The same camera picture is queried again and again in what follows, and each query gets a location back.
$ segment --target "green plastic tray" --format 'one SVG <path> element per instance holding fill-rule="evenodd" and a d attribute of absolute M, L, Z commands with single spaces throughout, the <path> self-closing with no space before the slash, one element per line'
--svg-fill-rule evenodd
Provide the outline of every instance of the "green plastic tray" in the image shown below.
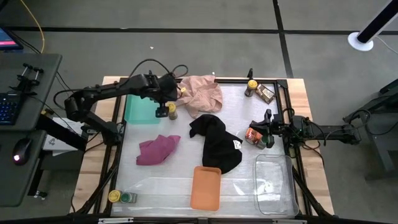
<path fill-rule="evenodd" d="M 160 119 L 155 117 L 157 107 L 149 98 L 128 95 L 124 120 L 130 124 L 159 124 Z"/>

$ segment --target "computer mouse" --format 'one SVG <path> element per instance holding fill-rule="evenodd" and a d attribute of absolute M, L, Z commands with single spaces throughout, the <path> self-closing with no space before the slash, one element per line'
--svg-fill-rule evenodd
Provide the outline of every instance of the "computer mouse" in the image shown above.
<path fill-rule="evenodd" d="M 30 138 L 23 138 L 15 144 L 12 151 L 12 160 L 16 165 L 24 165 L 29 160 L 31 143 L 32 140 Z"/>

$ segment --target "orange plate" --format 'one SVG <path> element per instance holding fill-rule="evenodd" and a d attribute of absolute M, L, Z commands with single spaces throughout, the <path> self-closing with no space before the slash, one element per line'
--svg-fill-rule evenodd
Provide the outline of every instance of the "orange plate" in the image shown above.
<path fill-rule="evenodd" d="M 220 208 L 221 170 L 197 166 L 193 171 L 191 208 L 217 211 Z"/>

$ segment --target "yellow cable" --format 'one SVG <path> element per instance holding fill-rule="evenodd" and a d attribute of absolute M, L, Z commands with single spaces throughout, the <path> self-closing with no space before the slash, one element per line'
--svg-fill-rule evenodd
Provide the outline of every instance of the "yellow cable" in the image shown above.
<path fill-rule="evenodd" d="M 30 11 L 29 7 L 27 7 L 27 5 L 25 4 L 24 0 L 21 0 L 21 3 L 25 6 L 26 10 L 29 12 L 30 16 L 32 16 L 33 20 L 36 22 L 37 27 L 39 27 L 40 30 L 40 34 L 42 34 L 42 50 L 40 51 L 40 53 L 43 53 L 44 51 L 44 45 L 45 45 L 45 39 L 44 39 L 44 33 L 42 31 L 42 28 L 39 24 L 39 22 L 37 22 L 37 19 L 35 18 L 35 16 L 33 15 L 33 13 Z"/>

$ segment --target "black cloth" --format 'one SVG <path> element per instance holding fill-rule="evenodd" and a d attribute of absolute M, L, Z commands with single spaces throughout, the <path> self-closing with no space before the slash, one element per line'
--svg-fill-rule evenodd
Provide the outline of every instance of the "black cloth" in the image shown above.
<path fill-rule="evenodd" d="M 203 146 L 203 166 L 217 167 L 225 174 L 234 169 L 242 161 L 242 152 L 235 149 L 234 140 L 242 144 L 242 140 L 225 131 L 225 124 L 211 114 L 201 115 L 189 124 L 190 137 L 200 134 L 205 137 Z"/>

